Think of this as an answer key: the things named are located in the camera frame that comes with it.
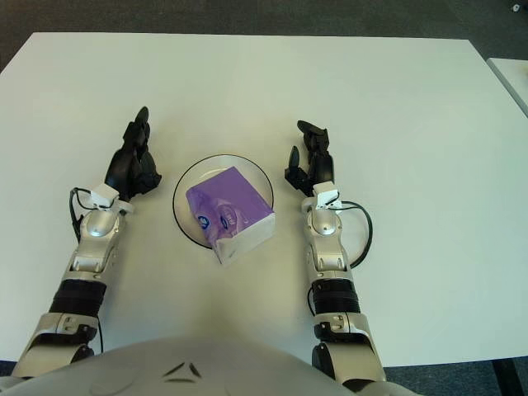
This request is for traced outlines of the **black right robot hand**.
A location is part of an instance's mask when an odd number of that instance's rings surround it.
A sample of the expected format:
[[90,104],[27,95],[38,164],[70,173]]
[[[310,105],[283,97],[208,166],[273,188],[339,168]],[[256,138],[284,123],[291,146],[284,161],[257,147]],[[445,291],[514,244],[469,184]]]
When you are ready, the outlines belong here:
[[342,202],[335,185],[333,159],[328,151],[328,131],[304,120],[298,120],[297,127],[303,133],[304,145],[308,150],[309,169],[305,172],[300,167],[299,150],[293,146],[285,169],[285,179],[306,195],[301,211],[341,210]]

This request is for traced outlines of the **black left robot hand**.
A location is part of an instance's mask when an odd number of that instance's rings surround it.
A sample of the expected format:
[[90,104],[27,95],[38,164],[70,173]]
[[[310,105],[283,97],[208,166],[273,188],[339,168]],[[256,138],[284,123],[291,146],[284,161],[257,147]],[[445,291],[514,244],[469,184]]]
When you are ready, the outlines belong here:
[[123,144],[114,153],[104,182],[90,192],[98,210],[132,211],[131,199],[158,187],[158,173],[149,152],[149,109],[143,106],[126,127]]

